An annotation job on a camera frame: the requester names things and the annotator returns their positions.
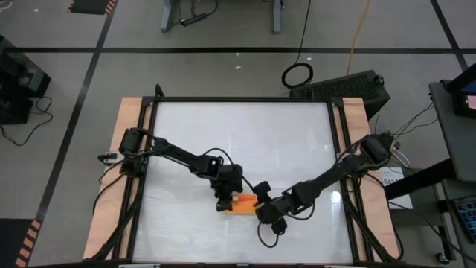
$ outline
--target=wooden board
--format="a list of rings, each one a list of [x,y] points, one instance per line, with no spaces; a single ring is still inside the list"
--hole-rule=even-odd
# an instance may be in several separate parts
[[[344,111],[351,143],[358,141],[370,133],[364,102],[361,98],[345,98]],[[371,172],[371,174],[377,179],[380,179],[380,171]],[[388,253],[394,258],[397,258],[399,256],[399,249],[396,243],[384,189],[372,178],[365,176],[361,183],[361,195],[367,225],[377,237],[380,244],[386,248]],[[378,260],[378,256],[375,254],[374,258],[376,261]]]
[[[137,126],[140,110],[141,98],[123,98],[112,138],[111,150],[118,149],[126,128]],[[370,131],[367,116],[365,114],[364,103],[360,98],[345,98],[344,110],[346,113],[350,140],[353,143],[368,134]],[[338,113],[336,112],[335,114],[339,144],[341,148],[345,148],[340,119]],[[118,171],[119,167],[111,170],[111,172],[103,178],[101,189],[118,177]],[[379,172],[375,172],[373,175],[380,178]],[[86,248],[83,255],[84,258],[90,258],[92,255],[97,253],[99,248],[106,242],[117,226],[125,185],[126,180],[124,178],[108,189],[108,191],[106,191],[98,201],[91,223],[88,240],[86,242]],[[372,230],[377,239],[379,239],[383,247],[385,247],[387,251],[396,258],[399,255],[399,250],[396,244],[384,190],[371,178],[365,177],[361,183],[361,193],[367,224],[370,230]],[[354,229],[356,231],[359,257],[361,260],[365,260],[365,250],[360,229],[356,224],[354,224]],[[123,242],[120,248],[121,258],[125,258],[126,256],[129,231],[130,228],[127,228],[124,232]]]
[[[141,101],[142,98],[122,99],[114,128],[114,135],[112,136],[111,151],[118,150],[124,131],[127,128],[137,126],[139,112],[141,111]],[[100,190],[119,176],[119,169],[120,165],[104,176]],[[83,258],[90,258],[96,254],[117,226],[125,187],[126,178],[124,177],[105,191],[98,200]]]

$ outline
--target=floor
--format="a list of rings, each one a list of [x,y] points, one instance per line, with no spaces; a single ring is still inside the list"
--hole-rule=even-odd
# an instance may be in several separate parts
[[[271,4],[258,0],[219,0],[212,16],[169,33],[160,31],[159,0],[118,0],[109,17],[66,13],[65,0],[14,0],[0,13],[0,34],[52,77],[47,95],[54,99],[54,120],[24,147],[0,138],[8,152],[0,154],[0,217],[43,220],[30,265],[81,260],[103,170],[96,156],[109,148],[121,98],[151,95],[156,83],[167,96],[287,96],[280,76],[297,56],[290,48],[299,47],[307,1],[285,3],[279,35],[271,33]],[[314,81],[345,74],[365,5],[312,1],[303,43],[308,49],[300,61],[312,65]],[[213,1],[201,0],[197,13],[211,8]],[[430,82],[451,79],[476,63],[475,8],[473,0],[373,1],[351,71],[373,69],[385,78],[391,100],[378,125],[370,121],[372,130],[397,130],[429,105]],[[190,2],[182,1],[181,14],[190,16]],[[289,82],[304,76],[295,71]],[[431,110],[415,124],[434,118]],[[6,130],[23,140],[41,120],[32,115],[26,125]],[[399,140],[412,167],[448,158],[438,124]],[[51,191],[44,194],[46,188]],[[397,231],[405,261],[438,265],[433,256],[441,243],[428,228]],[[449,265],[460,266],[459,256]]]

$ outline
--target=orange object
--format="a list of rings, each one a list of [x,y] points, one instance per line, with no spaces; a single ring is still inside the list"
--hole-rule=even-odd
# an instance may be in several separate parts
[[[239,194],[237,199],[231,202],[232,211],[226,211],[229,215],[255,215],[256,207],[254,204],[258,202],[254,194]]]

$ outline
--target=white tabletop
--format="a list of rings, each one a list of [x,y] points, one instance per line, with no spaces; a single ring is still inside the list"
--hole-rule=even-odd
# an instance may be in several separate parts
[[[197,155],[222,148],[251,184],[267,180],[272,197],[335,161],[325,103],[160,103],[154,135]],[[209,181],[152,157],[133,261],[351,263],[340,191],[338,183],[323,191],[311,219],[287,218],[286,233],[268,249],[258,240],[255,216],[217,213]],[[262,226],[261,234],[274,242],[270,226]]]

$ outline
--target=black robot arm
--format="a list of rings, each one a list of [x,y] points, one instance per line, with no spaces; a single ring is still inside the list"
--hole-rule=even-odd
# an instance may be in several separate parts
[[[328,171],[315,179],[299,182],[282,192],[280,197],[272,199],[268,182],[261,182],[254,188],[258,196],[256,210],[262,224],[271,224],[276,235],[284,234],[287,224],[283,217],[287,214],[297,215],[313,206],[322,190],[333,183],[348,177],[362,177],[369,170],[378,170],[390,159],[389,150],[379,141],[378,135],[367,135],[351,152],[337,162]]]
[[[144,137],[152,139],[148,151],[140,151]],[[155,137],[147,130],[138,128],[127,129],[119,146],[124,155],[120,173],[127,176],[140,176],[144,172],[144,160],[149,156],[161,156],[188,168],[199,178],[208,179],[215,190],[217,211],[231,210],[231,193],[241,193],[242,167],[240,165],[224,165],[222,157],[205,154],[194,155],[169,143],[164,138]]]

